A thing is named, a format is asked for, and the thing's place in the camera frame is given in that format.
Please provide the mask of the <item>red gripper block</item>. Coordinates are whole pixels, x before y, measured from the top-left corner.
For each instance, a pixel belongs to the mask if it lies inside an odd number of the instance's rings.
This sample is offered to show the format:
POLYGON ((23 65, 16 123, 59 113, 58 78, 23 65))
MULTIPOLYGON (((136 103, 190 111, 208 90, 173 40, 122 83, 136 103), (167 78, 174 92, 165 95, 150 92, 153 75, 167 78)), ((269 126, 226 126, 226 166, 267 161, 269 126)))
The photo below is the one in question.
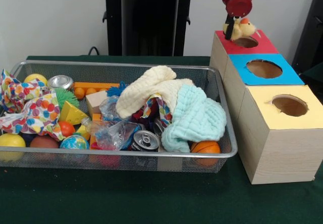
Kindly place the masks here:
POLYGON ((245 17, 252 9, 252 0, 222 0, 225 4, 227 16, 225 23, 228 25, 225 32, 225 39, 231 40, 234 28, 233 17, 245 17))

